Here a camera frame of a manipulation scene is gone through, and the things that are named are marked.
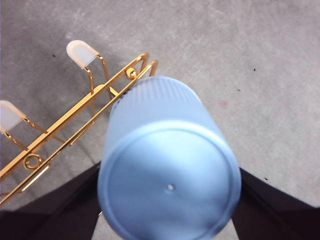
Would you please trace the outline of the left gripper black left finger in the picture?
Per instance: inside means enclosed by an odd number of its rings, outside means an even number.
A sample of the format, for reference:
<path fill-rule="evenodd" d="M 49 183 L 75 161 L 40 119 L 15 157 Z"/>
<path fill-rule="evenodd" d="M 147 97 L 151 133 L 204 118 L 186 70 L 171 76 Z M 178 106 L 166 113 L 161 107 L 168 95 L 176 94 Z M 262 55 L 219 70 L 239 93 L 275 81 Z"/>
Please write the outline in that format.
<path fill-rule="evenodd" d="M 0 213 L 2 240 L 90 240 L 101 208 L 100 164 L 16 210 Z"/>

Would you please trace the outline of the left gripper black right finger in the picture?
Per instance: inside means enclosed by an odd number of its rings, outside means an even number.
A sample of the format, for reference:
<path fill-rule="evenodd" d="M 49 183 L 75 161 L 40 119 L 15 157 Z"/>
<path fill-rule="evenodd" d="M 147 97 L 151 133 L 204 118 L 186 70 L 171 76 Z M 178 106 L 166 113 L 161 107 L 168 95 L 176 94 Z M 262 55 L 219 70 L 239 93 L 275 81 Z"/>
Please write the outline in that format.
<path fill-rule="evenodd" d="M 318 240 L 320 209 L 240 169 L 241 194 L 232 216 L 240 240 Z"/>

